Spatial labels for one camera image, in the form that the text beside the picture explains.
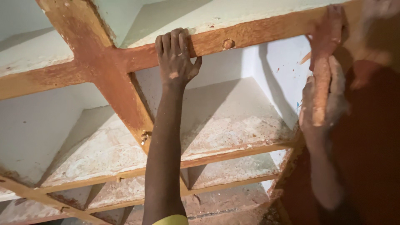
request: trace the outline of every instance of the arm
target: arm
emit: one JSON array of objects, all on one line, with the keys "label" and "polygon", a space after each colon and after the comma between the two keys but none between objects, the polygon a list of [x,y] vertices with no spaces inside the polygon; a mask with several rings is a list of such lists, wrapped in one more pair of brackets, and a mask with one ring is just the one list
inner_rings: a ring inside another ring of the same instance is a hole
[{"label": "arm", "polygon": [[338,180],[338,172],[330,157],[329,133],[337,120],[346,111],[344,98],[345,78],[335,59],[329,57],[332,74],[330,93],[326,106],[326,117],[322,126],[312,121],[315,79],[308,77],[303,89],[303,106],[300,112],[300,127],[306,139],[311,161],[311,186],[320,204],[320,218],[323,224],[361,224],[356,211],[347,202],[344,187]]},{"label": "arm", "polygon": [[187,37],[182,28],[158,36],[156,50],[162,97],[152,132],[146,165],[143,225],[171,215],[186,216],[180,199],[180,121],[183,92],[195,77],[202,60],[190,62]]}]

